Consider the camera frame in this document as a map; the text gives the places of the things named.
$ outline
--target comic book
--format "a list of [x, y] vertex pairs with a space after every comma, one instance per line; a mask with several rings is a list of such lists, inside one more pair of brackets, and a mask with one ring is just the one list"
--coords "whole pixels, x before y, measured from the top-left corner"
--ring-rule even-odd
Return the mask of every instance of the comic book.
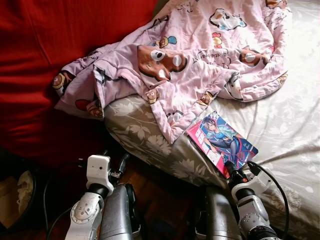
[[216, 111], [197, 122], [186, 133], [226, 179], [229, 178], [225, 167], [227, 161], [232, 161], [239, 169], [258, 153], [258, 149], [228, 125]]

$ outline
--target blue-haired character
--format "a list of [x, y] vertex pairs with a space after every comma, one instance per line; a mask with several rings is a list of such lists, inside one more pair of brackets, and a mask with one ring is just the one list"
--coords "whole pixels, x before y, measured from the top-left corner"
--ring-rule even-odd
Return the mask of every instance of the blue-haired character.
[[[214, 153], [219, 151], [217, 151], [217, 148], [229, 150], [230, 161], [237, 166], [238, 153], [240, 151], [239, 138], [242, 138], [242, 136], [226, 125], [218, 125], [217, 121], [209, 116], [203, 119], [202, 124], [208, 131], [204, 138], [204, 142], [208, 147], [210, 147]], [[228, 160], [224, 154], [222, 156], [224, 162]]]

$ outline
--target red couch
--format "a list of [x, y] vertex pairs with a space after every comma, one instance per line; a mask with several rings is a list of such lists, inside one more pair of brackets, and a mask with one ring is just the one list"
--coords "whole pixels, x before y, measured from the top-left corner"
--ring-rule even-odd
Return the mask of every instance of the red couch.
[[0, 145], [56, 167], [103, 147], [97, 122], [54, 109], [52, 78], [152, 19], [157, 0], [0, 1]]

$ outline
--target teddy bear face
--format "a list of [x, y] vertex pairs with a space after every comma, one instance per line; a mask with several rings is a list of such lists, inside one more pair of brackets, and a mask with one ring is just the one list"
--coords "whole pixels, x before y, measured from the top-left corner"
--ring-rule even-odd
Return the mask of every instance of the teddy bear face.
[[265, 5], [270, 9], [275, 9], [276, 7], [285, 9], [287, 4], [287, 0], [265, 0]]
[[52, 80], [52, 87], [55, 90], [58, 90], [63, 87], [62, 90], [66, 90], [68, 84], [74, 79], [75, 77], [68, 73], [67, 71], [61, 71], [53, 80]]
[[200, 105], [209, 106], [213, 99], [214, 99], [213, 95], [207, 91], [196, 102]]
[[170, 72], [181, 72], [187, 59], [182, 53], [159, 50], [152, 46], [139, 45], [137, 50], [139, 71], [157, 81], [170, 81]]
[[148, 98], [149, 104], [154, 104], [159, 97], [158, 91], [155, 88], [146, 92], [145, 95]]
[[255, 50], [251, 50], [249, 46], [246, 46], [245, 48], [240, 50], [240, 56], [239, 56], [240, 62], [248, 65], [249, 67], [256, 66], [261, 59], [264, 65], [266, 65], [269, 62], [267, 53], [261, 54]]
[[159, 48], [164, 48], [169, 44], [168, 38], [164, 36], [161, 40], [155, 41], [155, 45], [157, 45]]
[[279, 82], [280, 86], [282, 87], [282, 85], [285, 83], [285, 81], [288, 78], [288, 74], [283, 74], [280, 77], [278, 77], [276, 80]]
[[103, 116], [102, 108], [101, 108], [101, 107], [98, 107], [98, 106], [91, 106], [91, 107], [89, 107], [88, 112], [89, 112], [92, 116], [97, 117], [97, 118], [102, 118], [102, 116]]

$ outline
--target floral bedsheet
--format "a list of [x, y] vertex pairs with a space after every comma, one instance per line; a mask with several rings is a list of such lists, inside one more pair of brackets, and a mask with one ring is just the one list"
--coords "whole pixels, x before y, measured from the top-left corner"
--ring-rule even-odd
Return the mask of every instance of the floral bedsheet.
[[[259, 153], [253, 160], [272, 170], [288, 198], [289, 233], [299, 240], [319, 239], [319, 1], [291, 0], [288, 4], [293, 13], [292, 56], [283, 87], [256, 102], [217, 98], [193, 124], [216, 110], [254, 144]], [[165, 140], [150, 105], [140, 96], [118, 99], [104, 114], [111, 135], [146, 163], [194, 185], [227, 186], [185, 134], [173, 145]], [[284, 205], [276, 186], [260, 197], [273, 226], [283, 229]]]

